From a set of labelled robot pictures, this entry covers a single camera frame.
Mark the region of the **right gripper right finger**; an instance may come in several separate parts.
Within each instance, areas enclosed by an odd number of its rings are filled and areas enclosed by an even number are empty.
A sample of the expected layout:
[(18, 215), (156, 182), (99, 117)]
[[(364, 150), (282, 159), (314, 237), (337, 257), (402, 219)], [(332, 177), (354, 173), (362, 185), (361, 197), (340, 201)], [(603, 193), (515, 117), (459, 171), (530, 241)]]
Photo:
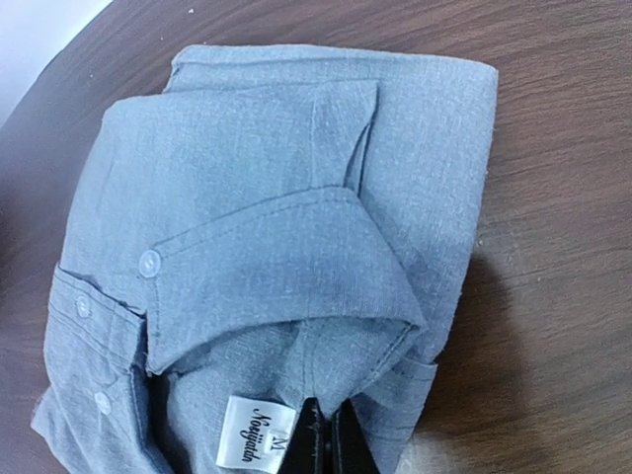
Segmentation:
[(331, 434), (332, 473), (379, 474), (350, 399), (334, 414)]

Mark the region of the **grey long sleeve shirt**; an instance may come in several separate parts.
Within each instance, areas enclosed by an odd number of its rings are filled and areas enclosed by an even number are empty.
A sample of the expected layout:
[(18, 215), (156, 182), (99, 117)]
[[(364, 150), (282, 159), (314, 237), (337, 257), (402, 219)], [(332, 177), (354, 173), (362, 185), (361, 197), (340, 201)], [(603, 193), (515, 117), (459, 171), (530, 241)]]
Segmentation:
[(271, 473), (351, 401), (397, 469), (476, 239), (499, 73), (190, 46), (114, 103), (54, 269), (32, 427), (71, 473)]

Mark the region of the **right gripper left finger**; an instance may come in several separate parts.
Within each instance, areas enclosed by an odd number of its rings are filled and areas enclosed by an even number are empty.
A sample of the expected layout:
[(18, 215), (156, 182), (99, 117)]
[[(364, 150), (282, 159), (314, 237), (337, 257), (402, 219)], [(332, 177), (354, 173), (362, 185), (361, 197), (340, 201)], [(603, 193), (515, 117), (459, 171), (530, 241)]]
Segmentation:
[(330, 422), (323, 415), (318, 400), (305, 400), (279, 474), (327, 474), (332, 472)]

